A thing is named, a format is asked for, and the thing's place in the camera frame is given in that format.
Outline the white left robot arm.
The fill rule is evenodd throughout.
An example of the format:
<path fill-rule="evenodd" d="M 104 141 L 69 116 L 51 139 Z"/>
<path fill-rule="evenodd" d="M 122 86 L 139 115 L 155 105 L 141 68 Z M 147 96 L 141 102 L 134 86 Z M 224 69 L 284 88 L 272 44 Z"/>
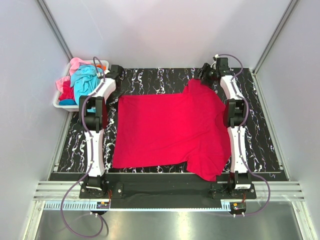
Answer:
<path fill-rule="evenodd" d="M 103 163 L 103 138 L 108 125 L 106 102 L 120 87 L 123 70 L 122 66 L 113 64 L 104 73 L 96 72 L 97 87 L 79 98 L 79 121 L 84 129 L 87 147 L 87 168 L 80 179 L 81 192 L 97 198 L 103 198 L 108 193 Z"/>

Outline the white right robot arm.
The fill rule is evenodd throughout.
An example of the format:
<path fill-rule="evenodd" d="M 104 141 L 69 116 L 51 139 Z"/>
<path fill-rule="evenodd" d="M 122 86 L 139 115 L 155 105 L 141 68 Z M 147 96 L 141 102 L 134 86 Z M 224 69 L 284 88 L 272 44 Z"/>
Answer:
<path fill-rule="evenodd" d="M 229 67 L 229 57 L 238 60 L 231 54 L 216 54 L 212 64 L 205 63 L 199 70 L 199 77 L 203 84 L 218 82 L 227 97 L 223 121 L 230 139 L 231 167 L 223 191 L 236 199 L 250 191 L 252 184 L 245 144 L 249 104 L 237 85 L 238 75 L 242 73 L 243 65 L 240 65 L 238 73 L 234 73 Z"/>

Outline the red t-shirt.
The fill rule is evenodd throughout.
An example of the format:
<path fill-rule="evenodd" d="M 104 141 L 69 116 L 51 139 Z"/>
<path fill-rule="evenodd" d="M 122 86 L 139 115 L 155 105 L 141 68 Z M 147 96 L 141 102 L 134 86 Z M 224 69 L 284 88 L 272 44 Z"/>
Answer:
<path fill-rule="evenodd" d="M 181 93 L 121 96 L 112 166 L 186 163 L 188 172 L 215 181 L 231 156 L 225 108 L 198 79 L 189 80 Z"/>

